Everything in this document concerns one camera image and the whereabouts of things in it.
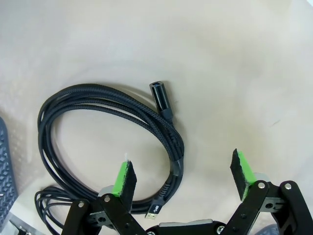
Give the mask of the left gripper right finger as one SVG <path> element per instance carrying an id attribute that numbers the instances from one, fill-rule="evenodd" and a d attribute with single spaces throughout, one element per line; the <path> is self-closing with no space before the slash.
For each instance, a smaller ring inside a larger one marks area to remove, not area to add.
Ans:
<path id="1" fill-rule="evenodd" d="M 311 235 L 313 218 L 298 184 L 284 181 L 279 186 L 258 180 L 244 154 L 234 150 L 230 165 L 241 203 L 223 235 L 247 235 L 262 212 L 271 214 L 281 235 Z"/>

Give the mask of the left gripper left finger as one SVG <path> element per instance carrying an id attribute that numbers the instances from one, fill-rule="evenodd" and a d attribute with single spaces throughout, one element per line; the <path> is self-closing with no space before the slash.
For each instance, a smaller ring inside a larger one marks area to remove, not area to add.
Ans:
<path id="1" fill-rule="evenodd" d="M 131 161 L 122 163 L 111 188 L 104 188 L 94 201 L 72 202 L 63 235 L 97 235 L 106 226 L 120 235 L 146 235 L 147 232 L 131 215 L 136 174 Z"/>

